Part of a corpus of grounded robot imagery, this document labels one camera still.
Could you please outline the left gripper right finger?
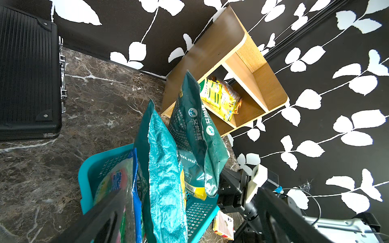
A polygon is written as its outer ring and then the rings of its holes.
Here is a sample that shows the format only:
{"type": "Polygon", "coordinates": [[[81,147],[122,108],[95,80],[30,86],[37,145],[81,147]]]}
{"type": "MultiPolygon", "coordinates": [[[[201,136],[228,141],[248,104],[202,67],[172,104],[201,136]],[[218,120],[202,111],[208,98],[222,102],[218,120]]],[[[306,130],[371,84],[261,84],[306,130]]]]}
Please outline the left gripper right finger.
{"type": "Polygon", "coordinates": [[[273,192],[259,188],[256,197],[262,235],[266,243],[330,242],[273,192]]]}

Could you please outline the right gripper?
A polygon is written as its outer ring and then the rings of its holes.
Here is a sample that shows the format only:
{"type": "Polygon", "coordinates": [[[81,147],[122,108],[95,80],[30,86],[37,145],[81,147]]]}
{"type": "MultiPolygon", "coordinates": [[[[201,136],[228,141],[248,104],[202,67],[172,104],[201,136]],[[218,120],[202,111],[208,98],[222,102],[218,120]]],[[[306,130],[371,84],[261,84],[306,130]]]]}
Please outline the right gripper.
{"type": "Polygon", "coordinates": [[[223,213],[239,213],[244,219],[254,219],[258,210],[253,202],[246,202],[250,177],[240,169],[224,168],[220,174],[217,205],[223,213]]]}

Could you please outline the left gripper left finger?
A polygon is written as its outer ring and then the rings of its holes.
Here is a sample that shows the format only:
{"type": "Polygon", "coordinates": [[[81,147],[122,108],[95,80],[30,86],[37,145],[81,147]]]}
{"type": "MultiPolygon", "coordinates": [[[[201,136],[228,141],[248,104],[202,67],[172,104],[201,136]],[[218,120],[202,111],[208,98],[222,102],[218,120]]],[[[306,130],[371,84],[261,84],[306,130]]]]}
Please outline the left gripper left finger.
{"type": "Polygon", "coordinates": [[[112,191],[51,242],[115,243],[119,235],[125,204],[125,192],[122,189],[112,191]]]}

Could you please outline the dark green fertilizer bag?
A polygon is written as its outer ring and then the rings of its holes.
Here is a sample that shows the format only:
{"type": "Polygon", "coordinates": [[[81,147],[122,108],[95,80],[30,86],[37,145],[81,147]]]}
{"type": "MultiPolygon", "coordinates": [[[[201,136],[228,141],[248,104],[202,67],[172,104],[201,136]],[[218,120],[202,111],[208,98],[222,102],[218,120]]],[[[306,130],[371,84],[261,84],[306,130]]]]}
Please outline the dark green fertilizer bag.
{"type": "Polygon", "coordinates": [[[200,85],[190,72],[186,72],[179,89],[168,130],[183,164],[186,191],[201,200],[216,197],[229,153],[203,104],[200,85]]]}

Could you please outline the green blue-edged soil bag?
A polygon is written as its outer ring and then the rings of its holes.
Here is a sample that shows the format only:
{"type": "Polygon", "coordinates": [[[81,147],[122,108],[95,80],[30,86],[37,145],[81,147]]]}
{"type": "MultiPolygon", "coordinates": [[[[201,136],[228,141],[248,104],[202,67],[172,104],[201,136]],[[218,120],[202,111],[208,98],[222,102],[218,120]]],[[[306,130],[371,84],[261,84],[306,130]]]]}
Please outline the green blue-edged soil bag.
{"type": "Polygon", "coordinates": [[[138,159],[137,150],[130,150],[121,159],[114,160],[103,173],[94,195],[93,205],[97,205],[111,192],[122,191],[125,205],[121,219],[117,243],[143,242],[141,200],[137,191],[138,159]]]}

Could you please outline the teal and orange fertilizer bag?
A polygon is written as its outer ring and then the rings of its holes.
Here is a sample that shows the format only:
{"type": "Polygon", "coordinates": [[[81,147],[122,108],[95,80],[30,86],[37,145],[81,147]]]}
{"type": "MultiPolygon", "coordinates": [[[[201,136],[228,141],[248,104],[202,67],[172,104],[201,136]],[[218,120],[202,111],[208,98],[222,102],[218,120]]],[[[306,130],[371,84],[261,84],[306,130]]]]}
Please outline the teal and orange fertilizer bag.
{"type": "Polygon", "coordinates": [[[183,166],[176,143],[150,101],[134,147],[137,150],[138,193],[149,243],[188,241],[183,166]]]}

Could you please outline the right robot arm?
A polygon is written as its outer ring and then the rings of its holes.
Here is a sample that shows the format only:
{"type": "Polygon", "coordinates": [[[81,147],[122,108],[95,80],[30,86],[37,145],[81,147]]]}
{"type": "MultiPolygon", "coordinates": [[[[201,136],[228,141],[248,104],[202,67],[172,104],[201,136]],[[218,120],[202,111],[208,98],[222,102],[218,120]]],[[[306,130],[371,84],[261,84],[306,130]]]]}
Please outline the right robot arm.
{"type": "Polygon", "coordinates": [[[303,214],[310,199],[318,197],[307,190],[283,188],[278,176],[258,165],[251,174],[223,169],[220,174],[217,205],[223,213],[238,213],[244,222],[233,239],[235,243],[385,243],[376,217],[368,212],[370,200],[381,194],[371,173],[362,171],[360,187],[350,177],[335,176],[328,185],[343,187],[341,200],[355,212],[350,219],[325,219],[321,214],[303,214]]]}

